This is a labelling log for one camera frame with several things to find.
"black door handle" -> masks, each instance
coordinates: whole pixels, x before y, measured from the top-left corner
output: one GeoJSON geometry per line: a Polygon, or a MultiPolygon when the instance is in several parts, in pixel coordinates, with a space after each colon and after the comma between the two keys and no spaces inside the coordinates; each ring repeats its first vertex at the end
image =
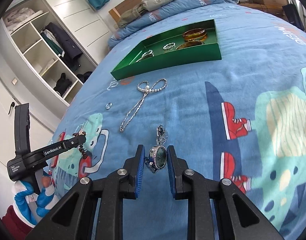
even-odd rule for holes
{"type": "Polygon", "coordinates": [[[11,113],[11,108],[14,107],[14,106],[15,106],[15,102],[12,102],[11,105],[10,105],[10,110],[9,110],[8,115],[11,113]]]}

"wristwatch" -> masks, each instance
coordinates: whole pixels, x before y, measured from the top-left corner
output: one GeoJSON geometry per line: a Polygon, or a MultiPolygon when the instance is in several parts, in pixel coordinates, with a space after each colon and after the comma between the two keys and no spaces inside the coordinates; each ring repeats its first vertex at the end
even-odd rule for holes
{"type": "Polygon", "coordinates": [[[157,145],[150,149],[149,157],[145,157],[144,160],[147,168],[153,173],[155,173],[157,170],[163,169],[167,160],[166,148],[164,147],[164,143],[168,138],[167,131],[162,125],[160,125],[156,129],[156,135],[157,145]]]}

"glove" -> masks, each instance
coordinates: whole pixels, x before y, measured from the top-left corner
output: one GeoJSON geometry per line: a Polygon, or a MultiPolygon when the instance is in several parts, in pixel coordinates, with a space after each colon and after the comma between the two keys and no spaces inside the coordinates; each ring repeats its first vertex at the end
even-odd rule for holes
{"type": "MultiPolygon", "coordinates": [[[[36,213],[40,217],[44,217],[52,207],[59,201],[58,197],[54,194],[54,185],[51,181],[51,177],[43,172],[41,193],[36,199],[37,210],[36,213]]],[[[34,189],[30,183],[26,181],[16,181],[13,187],[14,204],[13,209],[19,219],[26,225],[33,228],[37,221],[32,215],[32,212],[28,206],[27,199],[32,198],[30,195],[36,195],[34,189]]]]}

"hand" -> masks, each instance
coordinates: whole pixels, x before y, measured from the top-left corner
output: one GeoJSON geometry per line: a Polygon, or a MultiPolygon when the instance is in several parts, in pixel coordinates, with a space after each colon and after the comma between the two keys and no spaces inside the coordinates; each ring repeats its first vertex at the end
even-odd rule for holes
{"type": "MultiPolygon", "coordinates": [[[[44,176],[42,177],[42,184],[44,188],[36,200],[38,206],[36,212],[40,217],[44,217],[59,201],[58,197],[54,194],[54,185],[51,182],[51,177],[46,172],[44,172],[44,176]]],[[[37,221],[33,217],[26,201],[26,196],[29,196],[29,198],[32,198],[30,195],[36,196],[33,187],[26,181],[18,180],[14,183],[13,193],[15,194],[13,204],[14,212],[20,220],[33,228],[37,224],[37,221]]]]}

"necklace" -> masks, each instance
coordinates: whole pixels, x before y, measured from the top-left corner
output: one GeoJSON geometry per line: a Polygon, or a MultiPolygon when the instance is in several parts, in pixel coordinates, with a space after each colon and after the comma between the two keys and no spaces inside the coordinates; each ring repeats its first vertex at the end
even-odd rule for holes
{"type": "Polygon", "coordinates": [[[133,106],[132,109],[126,114],[126,116],[125,116],[125,118],[124,118],[124,120],[123,120],[123,122],[122,122],[122,124],[121,124],[121,126],[120,126],[120,132],[123,132],[123,131],[124,131],[125,127],[129,124],[129,122],[130,122],[130,121],[133,119],[133,117],[136,115],[136,113],[138,112],[138,110],[139,110],[140,107],[142,106],[145,97],[146,97],[149,93],[155,93],[155,92],[159,92],[159,91],[163,90],[163,89],[166,87],[166,85],[167,85],[167,80],[166,80],[165,78],[161,78],[161,79],[159,79],[158,81],[156,81],[156,82],[154,83],[154,85],[153,85],[151,88],[150,88],[150,86],[149,86],[149,82],[148,82],[148,81],[142,81],[140,84],[137,85],[137,89],[138,89],[139,91],[143,92],[144,95],[143,95],[143,97],[136,103],[136,105],[133,106]],[[164,80],[164,82],[165,82],[164,86],[162,86],[161,88],[158,88],[158,89],[154,89],[154,86],[155,86],[158,82],[160,82],[160,81],[162,81],[162,80],[164,80]],[[143,83],[146,83],[146,84],[147,84],[146,87],[145,87],[145,89],[140,88],[140,85],[143,84],[143,83]],[[130,117],[130,119],[129,119],[129,120],[126,122],[126,124],[124,125],[124,123],[125,123],[127,117],[129,116],[129,114],[130,114],[135,108],[136,108],[136,110],[135,110],[134,114],[130,117]]]}

